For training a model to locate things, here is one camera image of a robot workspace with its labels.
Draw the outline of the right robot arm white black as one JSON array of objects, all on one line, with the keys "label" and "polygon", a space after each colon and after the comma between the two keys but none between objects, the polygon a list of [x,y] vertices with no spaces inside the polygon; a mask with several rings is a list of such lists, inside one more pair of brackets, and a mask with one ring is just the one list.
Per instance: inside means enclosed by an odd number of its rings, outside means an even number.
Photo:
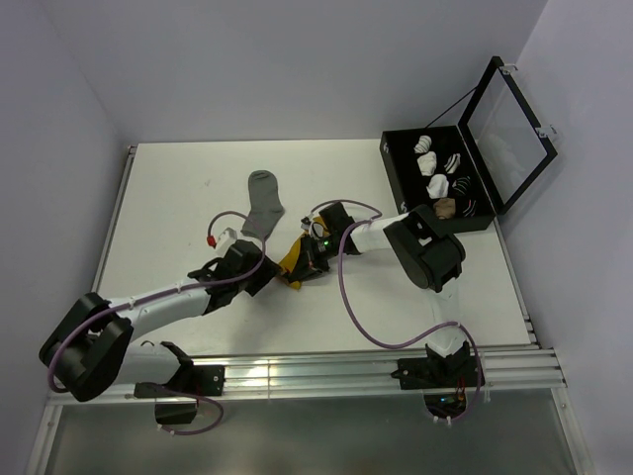
[{"label": "right robot arm white black", "polygon": [[[430,379],[447,386],[463,370],[459,357],[474,347],[464,327],[453,320],[457,315],[456,280],[466,258],[463,244],[447,230],[425,205],[394,218],[385,218],[378,209],[358,202],[329,200],[315,206],[302,218],[303,233],[280,265],[282,278],[299,288],[317,279],[336,262],[339,293],[344,308],[357,330],[384,349],[404,349],[422,340]],[[343,277],[343,257],[390,249],[409,281],[428,295],[432,326],[402,343],[386,343],[371,336],[355,316]]]}]

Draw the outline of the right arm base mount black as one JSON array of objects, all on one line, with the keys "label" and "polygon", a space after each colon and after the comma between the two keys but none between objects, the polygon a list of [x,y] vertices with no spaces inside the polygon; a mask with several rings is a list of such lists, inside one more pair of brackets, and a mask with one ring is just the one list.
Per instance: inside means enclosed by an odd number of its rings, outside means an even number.
[{"label": "right arm base mount black", "polygon": [[391,377],[402,390],[476,388],[486,383],[474,356],[401,358]]}]

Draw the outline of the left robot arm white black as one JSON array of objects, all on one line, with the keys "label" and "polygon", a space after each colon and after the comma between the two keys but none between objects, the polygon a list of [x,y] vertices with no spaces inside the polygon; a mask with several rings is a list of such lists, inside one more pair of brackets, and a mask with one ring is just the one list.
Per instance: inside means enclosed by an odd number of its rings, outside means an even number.
[{"label": "left robot arm white black", "polygon": [[48,386],[79,402],[90,401],[116,381],[132,341],[215,312],[241,292],[253,297],[281,273],[257,245],[238,239],[170,287],[120,299],[89,292],[75,301],[40,349]]}]

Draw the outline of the yellow sock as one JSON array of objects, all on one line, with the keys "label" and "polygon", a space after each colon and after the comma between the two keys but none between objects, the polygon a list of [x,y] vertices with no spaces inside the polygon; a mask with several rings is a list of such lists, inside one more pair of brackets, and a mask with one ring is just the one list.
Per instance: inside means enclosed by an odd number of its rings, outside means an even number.
[{"label": "yellow sock", "polygon": [[291,245],[287,254],[278,262],[278,265],[285,270],[285,275],[281,277],[282,281],[293,290],[300,290],[303,284],[291,284],[289,274],[299,260],[312,259],[311,242],[311,237],[303,232]]}]

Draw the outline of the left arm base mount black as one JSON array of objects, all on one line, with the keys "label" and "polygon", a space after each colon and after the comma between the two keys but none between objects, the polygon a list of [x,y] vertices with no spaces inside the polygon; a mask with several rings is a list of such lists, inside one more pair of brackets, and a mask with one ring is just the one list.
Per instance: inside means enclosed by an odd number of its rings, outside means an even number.
[{"label": "left arm base mount black", "polygon": [[224,390],[225,376],[226,368],[223,365],[181,367],[167,383],[137,383],[134,396],[138,399],[220,396]]}]

